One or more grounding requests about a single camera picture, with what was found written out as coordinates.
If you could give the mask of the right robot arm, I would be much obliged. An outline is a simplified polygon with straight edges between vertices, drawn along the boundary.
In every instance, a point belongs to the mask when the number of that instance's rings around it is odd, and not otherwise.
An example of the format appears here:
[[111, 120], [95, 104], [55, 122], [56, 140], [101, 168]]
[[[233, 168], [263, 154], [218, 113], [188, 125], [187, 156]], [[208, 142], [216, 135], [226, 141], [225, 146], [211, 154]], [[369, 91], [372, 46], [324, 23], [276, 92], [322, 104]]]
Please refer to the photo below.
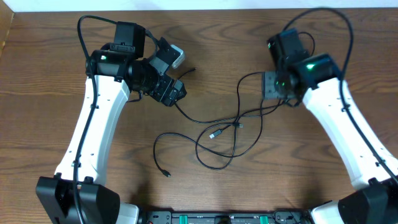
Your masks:
[[321, 124], [355, 191], [309, 211], [313, 223], [397, 223], [397, 158], [356, 106], [328, 54], [310, 55], [295, 29], [267, 41], [275, 70], [262, 75], [265, 100], [297, 100]]

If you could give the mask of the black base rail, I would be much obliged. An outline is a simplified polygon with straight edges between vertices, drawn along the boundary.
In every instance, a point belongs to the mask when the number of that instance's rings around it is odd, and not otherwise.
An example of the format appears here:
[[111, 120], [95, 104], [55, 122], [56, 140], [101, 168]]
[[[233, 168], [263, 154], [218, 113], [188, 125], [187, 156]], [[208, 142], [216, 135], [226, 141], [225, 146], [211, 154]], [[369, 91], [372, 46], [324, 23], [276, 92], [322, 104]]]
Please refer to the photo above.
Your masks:
[[310, 215], [301, 210], [267, 212], [191, 212], [171, 208], [146, 210], [136, 205], [121, 205], [117, 224], [311, 224]]

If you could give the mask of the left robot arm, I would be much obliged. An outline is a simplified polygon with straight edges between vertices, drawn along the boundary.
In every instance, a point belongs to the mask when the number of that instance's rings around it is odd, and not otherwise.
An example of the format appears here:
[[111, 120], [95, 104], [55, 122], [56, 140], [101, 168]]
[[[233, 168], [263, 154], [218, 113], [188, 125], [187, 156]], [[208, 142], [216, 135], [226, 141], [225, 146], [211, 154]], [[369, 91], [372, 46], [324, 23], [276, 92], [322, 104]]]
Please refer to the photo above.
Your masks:
[[106, 187], [108, 157], [121, 111], [132, 92], [171, 107], [186, 95], [184, 84], [167, 75], [185, 53], [165, 39], [144, 56], [151, 32], [117, 22], [114, 40], [86, 53], [85, 98], [70, 145], [53, 177], [41, 177], [36, 194], [53, 223], [137, 223], [139, 207]]

